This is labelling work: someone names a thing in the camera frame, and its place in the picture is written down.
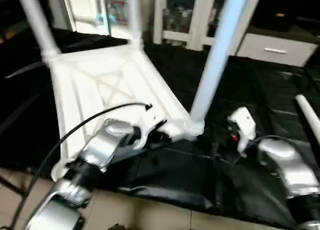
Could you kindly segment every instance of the table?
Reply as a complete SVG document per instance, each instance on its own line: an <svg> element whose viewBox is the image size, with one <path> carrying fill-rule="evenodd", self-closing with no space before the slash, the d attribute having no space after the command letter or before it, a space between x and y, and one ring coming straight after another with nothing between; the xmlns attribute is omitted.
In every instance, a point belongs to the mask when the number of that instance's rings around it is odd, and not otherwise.
<svg viewBox="0 0 320 230"><path fill-rule="evenodd" d="M109 36L64 30L53 30L53 35L63 52L126 43ZM189 110L208 53L149 43L144 50ZM32 172L59 139L50 72L41 66L4 78L41 61L30 30L0 44L0 55L0 166ZM306 71L314 76L313 80ZM296 94L303 93L316 111L320 109L320 93L315 87L318 77L316 69L231 56L199 141L181 140L119 162L110 167L99 187L194 211L293 229L295 223L284 201L285 191L279 180L259 165L254 149L250 157L231 167L237 154L226 130L226 116L238 107L247 107L256 121L258 135L276 134L295 140L319 178L320 157L312 151L319 147L293 100ZM51 159L43 177L49 177L59 154Z"/></svg>

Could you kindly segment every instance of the floor tile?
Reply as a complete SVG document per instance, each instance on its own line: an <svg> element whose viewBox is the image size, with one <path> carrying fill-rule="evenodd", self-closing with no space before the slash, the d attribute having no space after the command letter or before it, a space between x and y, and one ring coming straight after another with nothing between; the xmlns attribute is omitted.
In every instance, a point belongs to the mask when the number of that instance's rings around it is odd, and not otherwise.
<svg viewBox="0 0 320 230"><path fill-rule="evenodd" d="M162 202L148 201L137 214L143 230L189 230L191 211Z"/></svg>
<svg viewBox="0 0 320 230"><path fill-rule="evenodd" d="M276 230L269 226L192 211L192 230Z"/></svg>
<svg viewBox="0 0 320 230"><path fill-rule="evenodd" d="M6 168L0 167L0 177L2 177L5 180L8 180L9 177L11 176L13 171L8 170Z"/></svg>
<svg viewBox="0 0 320 230"><path fill-rule="evenodd" d="M14 172L9 178L9 182L17 187L26 187L30 182L32 176L30 174ZM28 218L40 201L48 193L49 189L53 185L53 182L49 180L39 179L31 191L28 200L21 213L22 218ZM16 211L18 204L20 203L21 197L9 190L6 187L0 189L0 214L12 216Z"/></svg>
<svg viewBox="0 0 320 230"><path fill-rule="evenodd" d="M0 228L2 226L9 226L12 221L12 218L7 215L0 215ZM18 222L16 223L16 230L21 230L22 227L25 225L26 220L23 218L20 218Z"/></svg>
<svg viewBox="0 0 320 230"><path fill-rule="evenodd" d="M85 229L105 230L115 224L141 230L188 230L191 211L169 204L99 191Z"/></svg>
<svg viewBox="0 0 320 230"><path fill-rule="evenodd" d="M115 224L129 227L134 218L136 198L100 190L85 229L105 230Z"/></svg>
<svg viewBox="0 0 320 230"><path fill-rule="evenodd" d="M83 210L81 210L81 215L82 217L84 217L85 219L88 219L90 217L90 214L93 210L93 207L95 205L95 202L97 200L97 197L98 197L98 193L99 191L98 190L94 190L92 192L92 198L88 204L88 206L86 206L86 208L84 208Z"/></svg>

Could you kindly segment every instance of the cabinet drawer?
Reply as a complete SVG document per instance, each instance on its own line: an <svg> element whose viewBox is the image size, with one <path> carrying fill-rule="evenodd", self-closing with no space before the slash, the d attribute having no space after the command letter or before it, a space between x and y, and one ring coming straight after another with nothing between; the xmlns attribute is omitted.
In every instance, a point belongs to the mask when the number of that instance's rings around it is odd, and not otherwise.
<svg viewBox="0 0 320 230"><path fill-rule="evenodd" d="M312 43L247 33L237 56L301 67L316 47Z"/></svg>

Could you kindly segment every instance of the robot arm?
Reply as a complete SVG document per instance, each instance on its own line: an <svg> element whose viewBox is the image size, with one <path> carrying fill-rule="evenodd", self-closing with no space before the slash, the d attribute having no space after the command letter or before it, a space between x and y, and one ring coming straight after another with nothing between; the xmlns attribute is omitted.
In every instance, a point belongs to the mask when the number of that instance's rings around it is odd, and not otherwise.
<svg viewBox="0 0 320 230"><path fill-rule="evenodd" d="M163 118L151 114L152 108L150 110L136 126L107 119L78 158L67 165L69 170L65 176L54 184L23 229L81 230L85 220L80 209L91 200L100 175L107 171L110 164L140 154L149 133L165 123Z"/></svg>
<svg viewBox="0 0 320 230"><path fill-rule="evenodd" d="M314 171L285 141L263 139L258 150L260 163L271 171L275 170L283 182L287 191L287 206L298 224L297 228L319 230L320 183Z"/></svg>

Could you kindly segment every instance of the white plastic chair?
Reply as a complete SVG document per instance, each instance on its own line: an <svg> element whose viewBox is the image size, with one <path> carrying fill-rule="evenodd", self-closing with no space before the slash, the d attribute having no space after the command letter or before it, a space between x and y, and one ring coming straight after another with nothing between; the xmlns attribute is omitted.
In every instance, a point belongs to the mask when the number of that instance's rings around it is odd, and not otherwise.
<svg viewBox="0 0 320 230"><path fill-rule="evenodd" d="M61 137L104 109L128 102L144 102L165 113L169 123L163 129L174 140L183 136L194 139L203 133L204 119L246 4L246 0L227 1L189 117L143 51L139 0L128 0L132 33L129 44L65 54L57 47L38 0L20 2L40 45L42 58L50 68ZM61 146L61 159L52 169L52 179L56 181L65 174L65 164L77 156L104 119L135 123L144 111L141 106L122 108L77 130Z"/></svg>

